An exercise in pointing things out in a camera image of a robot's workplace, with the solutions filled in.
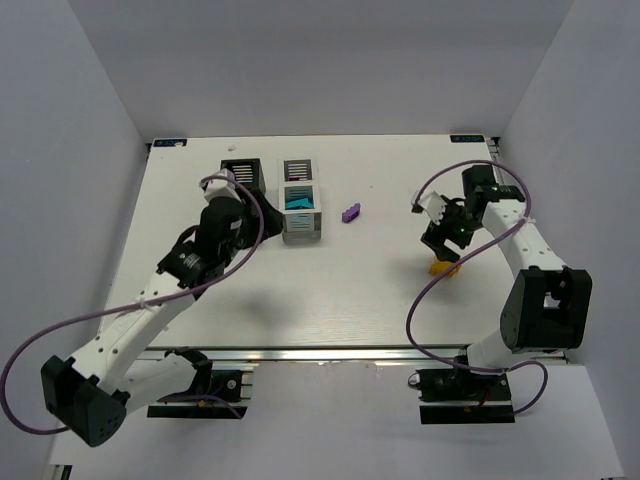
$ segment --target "white wall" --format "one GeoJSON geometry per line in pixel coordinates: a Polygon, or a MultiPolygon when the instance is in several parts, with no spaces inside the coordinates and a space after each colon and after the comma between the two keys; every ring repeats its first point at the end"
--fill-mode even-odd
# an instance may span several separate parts
{"type": "Polygon", "coordinates": [[[628,478],[640,478],[639,88],[640,3],[577,0],[503,138],[549,243],[593,276],[577,357],[628,478]]]}
{"type": "MultiPolygon", "coordinates": [[[[103,304],[145,150],[66,1],[0,0],[0,66],[4,365],[34,332],[103,304]]],[[[23,421],[54,426],[40,366],[85,333],[54,334],[19,360],[9,401],[23,421]]],[[[40,479],[50,442],[0,414],[2,477],[40,479]]]]}
{"type": "Polygon", "coordinates": [[[143,138],[500,134],[572,0],[70,0],[143,138]]]}

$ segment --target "orange object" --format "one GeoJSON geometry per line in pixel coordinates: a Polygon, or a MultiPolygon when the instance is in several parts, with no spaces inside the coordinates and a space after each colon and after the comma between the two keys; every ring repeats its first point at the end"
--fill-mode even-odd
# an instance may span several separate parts
{"type": "MultiPolygon", "coordinates": [[[[435,258],[433,260],[433,263],[431,264],[431,267],[429,268],[429,273],[431,275],[433,275],[433,276],[440,275],[442,272],[444,272],[451,265],[453,265],[452,262],[444,262],[444,261],[441,261],[441,260],[438,260],[437,258],[435,258]]],[[[458,270],[460,270],[461,266],[462,265],[459,265],[458,267],[453,269],[451,272],[449,272],[447,274],[447,277],[453,277],[456,273],[458,273],[458,270]]]]}

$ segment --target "purple object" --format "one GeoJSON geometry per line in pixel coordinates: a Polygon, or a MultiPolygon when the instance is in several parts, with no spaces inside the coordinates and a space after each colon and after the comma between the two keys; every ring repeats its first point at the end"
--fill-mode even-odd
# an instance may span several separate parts
{"type": "Polygon", "coordinates": [[[356,203],[353,207],[347,209],[342,213],[342,222],[351,223],[356,217],[360,215],[360,204],[356,203]]]}

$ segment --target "purple cable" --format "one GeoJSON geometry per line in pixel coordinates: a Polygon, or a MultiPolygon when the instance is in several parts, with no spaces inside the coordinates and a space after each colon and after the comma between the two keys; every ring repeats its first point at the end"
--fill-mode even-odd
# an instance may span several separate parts
{"type": "MultiPolygon", "coordinates": [[[[232,180],[232,179],[224,177],[222,175],[210,175],[210,176],[205,177],[202,180],[200,180],[200,183],[202,184],[204,182],[208,182],[209,180],[224,180],[226,182],[229,182],[229,183],[233,184],[236,188],[239,188],[240,191],[243,192],[249,198],[251,203],[253,203],[253,205],[256,208],[256,211],[258,212],[258,218],[260,220],[260,228],[258,229],[258,237],[256,239],[256,243],[253,244],[253,246],[249,249],[247,254],[238,262],[238,264],[236,266],[234,266],[230,270],[226,271],[225,273],[223,273],[219,277],[216,277],[213,280],[211,280],[210,282],[204,283],[204,284],[202,284],[202,285],[200,285],[198,287],[195,287],[195,288],[191,288],[191,289],[179,292],[179,293],[174,293],[172,295],[165,295],[164,297],[157,297],[157,298],[154,298],[152,300],[149,300],[149,301],[146,302],[146,305],[148,305],[148,306],[154,306],[154,305],[158,305],[159,303],[170,302],[172,300],[176,300],[178,298],[186,297],[188,295],[196,295],[196,294],[206,290],[207,288],[215,285],[216,283],[220,283],[222,280],[225,280],[225,279],[229,278],[231,275],[233,275],[238,270],[240,270],[240,268],[242,268],[244,266],[244,264],[249,261],[249,259],[253,256],[253,254],[258,249],[258,246],[260,245],[260,240],[262,239],[262,235],[264,234],[264,216],[262,214],[262,210],[260,209],[260,204],[258,203],[256,198],[251,194],[251,192],[249,190],[247,190],[246,187],[244,187],[242,184],[240,184],[236,180],[232,180]]],[[[42,429],[39,429],[39,428],[33,428],[33,427],[30,427],[30,426],[25,425],[24,423],[22,423],[14,415],[14,413],[11,411],[11,407],[9,406],[9,402],[7,401],[7,379],[9,378],[9,372],[11,371],[11,368],[13,367],[13,364],[16,362],[16,360],[22,354],[22,352],[24,352],[29,347],[29,345],[31,345],[35,341],[39,340],[40,338],[44,337],[45,335],[48,335],[51,332],[55,332],[56,330],[59,330],[59,329],[64,328],[64,327],[69,327],[69,326],[75,325],[77,323],[86,322],[88,320],[93,320],[93,319],[96,319],[96,318],[105,317],[107,315],[114,315],[116,313],[134,312],[136,310],[141,310],[142,308],[143,307],[140,305],[140,303],[130,303],[128,305],[122,305],[120,307],[114,307],[114,308],[110,308],[108,310],[103,310],[103,311],[100,311],[100,312],[87,313],[85,315],[80,315],[78,317],[74,317],[74,318],[71,318],[69,320],[65,320],[63,322],[56,323],[55,325],[51,325],[50,327],[47,327],[47,328],[45,328],[43,330],[40,330],[38,333],[34,334],[33,336],[31,336],[30,338],[25,340],[22,343],[22,345],[20,345],[16,349],[16,351],[11,354],[11,356],[9,357],[9,360],[7,360],[7,363],[4,366],[4,369],[2,370],[2,375],[0,375],[0,406],[2,407],[2,411],[7,416],[9,421],[11,423],[13,423],[17,428],[22,430],[23,432],[30,433],[32,435],[55,435],[57,433],[62,433],[62,432],[66,432],[67,430],[69,430],[67,427],[54,428],[54,429],[51,429],[51,430],[42,430],[42,429]]],[[[202,400],[207,400],[207,398],[205,398],[205,397],[206,397],[206,395],[203,395],[201,399],[202,400]]]]}
{"type": "Polygon", "coordinates": [[[169,403],[169,402],[195,402],[200,400],[205,400],[205,401],[209,400],[210,402],[219,402],[223,404],[225,407],[227,407],[229,411],[233,413],[233,415],[238,420],[242,420],[242,415],[240,415],[240,413],[235,408],[233,408],[233,406],[231,406],[229,402],[221,399],[220,397],[217,397],[216,395],[180,395],[178,393],[175,395],[167,395],[166,397],[162,397],[158,401],[169,403]]]}
{"type": "Polygon", "coordinates": [[[501,165],[501,164],[498,164],[498,163],[495,163],[495,162],[492,162],[492,161],[489,161],[489,160],[466,160],[464,162],[456,163],[455,165],[451,165],[451,166],[441,170],[440,172],[436,173],[433,177],[431,177],[429,180],[427,180],[427,182],[422,186],[422,188],[418,192],[418,195],[416,197],[416,201],[415,201],[414,204],[418,204],[418,202],[420,201],[420,197],[425,192],[425,190],[429,187],[429,185],[431,185],[441,175],[444,175],[445,173],[450,172],[451,170],[454,170],[454,169],[459,168],[459,167],[463,167],[465,165],[477,165],[477,164],[491,165],[492,167],[502,169],[505,172],[507,172],[509,175],[511,175],[516,180],[516,182],[518,182],[518,184],[522,188],[522,191],[524,193],[525,200],[526,200],[525,201],[525,209],[524,209],[524,213],[523,213],[523,217],[524,218],[519,220],[513,227],[509,228],[502,235],[494,238],[493,240],[491,240],[490,242],[486,243],[485,245],[473,250],[469,254],[465,255],[462,258],[460,258],[457,262],[455,262],[453,265],[449,266],[449,268],[447,268],[445,271],[443,271],[442,273],[437,275],[433,280],[431,280],[427,284],[427,286],[422,289],[422,291],[418,294],[416,299],[411,304],[411,307],[409,308],[409,313],[407,314],[407,322],[406,322],[406,325],[405,325],[405,329],[406,329],[407,338],[409,339],[409,342],[411,343],[411,345],[413,345],[416,348],[416,350],[418,350],[419,352],[423,353],[424,355],[426,355],[427,357],[431,358],[432,360],[437,360],[438,362],[442,362],[442,363],[444,363],[446,365],[450,365],[452,367],[460,368],[460,369],[463,369],[463,370],[481,372],[481,373],[496,373],[496,374],[505,373],[505,372],[513,372],[513,371],[518,370],[518,369],[520,369],[520,368],[522,368],[522,367],[524,367],[526,365],[536,365],[536,366],[540,367],[542,369],[542,372],[543,372],[543,379],[542,379],[542,385],[540,387],[540,390],[538,390],[538,393],[535,395],[535,397],[529,403],[527,403],[523,407],[521,407],[521,408],[519,408],[519,409],[517,409],[517,410],[515,410],[513,412],[514,415],[516,415],[518,413],[522,413],[522,412],[528,410],[533,405],[535,405],[536,402],[538,400],[540,400],[540,397],[542,397],[542,394],[544,393],[545,389],[547,388],[547,383],[548,383],[548,380],[549,380],[549,372],[547,371],[546,367],[542,363],[538,362],[537,360],[526,360],[526,361],[521,362],[521,363],[519,363],[517,365],[514,365],[514,366],[512,366],[510,368],[504,368],[504,369],[503,368],[474,367],[474,366],[470,366],[470,365],[465,365],[463,363],[458,363],[458,362],[456,362],[454,360],[450,360],[448,358],[444,358],[444,357],[441,357],[439,355],[436,355],[433,352],[430,352],[426,348],[424,348],[421,345],[419,345],[418,342],[416,342],[416,340],[413,338],[413,334],[411,333],[411,322],[413,320],[413,315],[414,315],[416,309],[418,308],[418,305],[420,304],[422,299],[425,297],[425,295],[427,293],[429,293],[429,291],[433,287],[435,287],[436,284],[439,281],[441,281],[443,278],[445,278],[450,272],[452,272],[453,270],[458,268],[460,265],[462,265],[463,263],[466,263],[467,261],[471,260],[473,257],[475,257],[477,255],[480,255],[485,250],[488,250],[489,248],[493,247],[494,245],[497,245],[498,243],[503,241],[505,238],[507,238],[510,235],[513,235],[515,232],[517,232],[527,222],[526,218],[529,217],[529,214],[531,213],[531,193],[529,192],[529,189],[525,185],[524,181],[520,178],[520,176],[516,172],[511,170],[511,168],[506,167],[506,166],[501,165]]]}

